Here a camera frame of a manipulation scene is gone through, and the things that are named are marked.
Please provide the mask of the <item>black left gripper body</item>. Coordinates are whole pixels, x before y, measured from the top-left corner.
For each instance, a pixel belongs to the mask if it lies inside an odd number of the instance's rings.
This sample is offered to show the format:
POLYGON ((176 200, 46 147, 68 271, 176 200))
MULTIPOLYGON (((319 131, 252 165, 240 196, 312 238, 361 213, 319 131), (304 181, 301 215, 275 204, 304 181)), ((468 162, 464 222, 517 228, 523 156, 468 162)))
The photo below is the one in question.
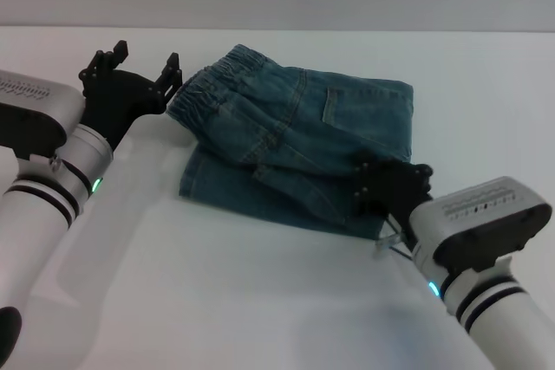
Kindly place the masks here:
POLYGON ((122 70, 83 71, 80 80, 86 101, 81 124, 99 133, 113 150, 136 119, 147 114, 162 114, 166 110, 166 76, 150 81, 122 70))

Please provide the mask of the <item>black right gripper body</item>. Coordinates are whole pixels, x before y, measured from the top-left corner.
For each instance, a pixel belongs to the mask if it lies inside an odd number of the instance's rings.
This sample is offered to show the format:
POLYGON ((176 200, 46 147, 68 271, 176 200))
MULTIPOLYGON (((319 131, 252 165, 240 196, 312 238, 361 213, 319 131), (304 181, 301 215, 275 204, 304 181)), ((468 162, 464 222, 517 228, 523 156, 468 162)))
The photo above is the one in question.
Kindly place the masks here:
POLYGON ((378 168, 375 201, 385 218, 393 218, 406 239, 416 239, 409 219, 412 212, 430 200, 420 198, 415 188, 415 165, 390 160, 378 168))

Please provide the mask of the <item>blue denim shorts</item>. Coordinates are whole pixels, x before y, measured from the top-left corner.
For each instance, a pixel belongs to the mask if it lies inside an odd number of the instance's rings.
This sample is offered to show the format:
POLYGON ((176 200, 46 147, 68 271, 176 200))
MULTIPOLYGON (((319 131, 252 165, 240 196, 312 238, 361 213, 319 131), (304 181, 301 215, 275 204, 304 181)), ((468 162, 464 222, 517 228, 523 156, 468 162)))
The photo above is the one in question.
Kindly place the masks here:
POLYGON ((414 90, 402 82, 283 67, 243 45, 202 68, 168 115, 197 145, 179 193, 273 223, 369 240, 352 212, 364 156, 411 157, 414 90))

